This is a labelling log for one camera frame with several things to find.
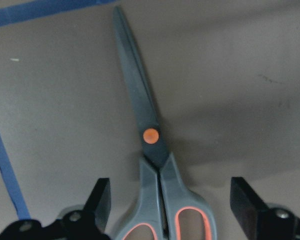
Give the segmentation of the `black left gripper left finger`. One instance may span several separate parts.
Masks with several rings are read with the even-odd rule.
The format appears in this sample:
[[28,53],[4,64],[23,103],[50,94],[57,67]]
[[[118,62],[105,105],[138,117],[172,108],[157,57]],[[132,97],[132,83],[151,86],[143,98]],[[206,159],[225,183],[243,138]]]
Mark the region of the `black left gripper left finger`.
[[0,233],[0,240],[109,240],[105,229],[110,211],[110,179],[99,178],[82,209],[47,226],[36,219],[17,220]]

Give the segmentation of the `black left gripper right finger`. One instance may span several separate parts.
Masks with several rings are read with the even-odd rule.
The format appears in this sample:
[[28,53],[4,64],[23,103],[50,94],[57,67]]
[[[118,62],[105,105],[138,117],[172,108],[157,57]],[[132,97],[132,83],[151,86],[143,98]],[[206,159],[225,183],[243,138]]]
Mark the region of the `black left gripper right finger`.
[[231,178],[230,208],[249,240],[300,240],[300,218],[265,203],[243,177]]

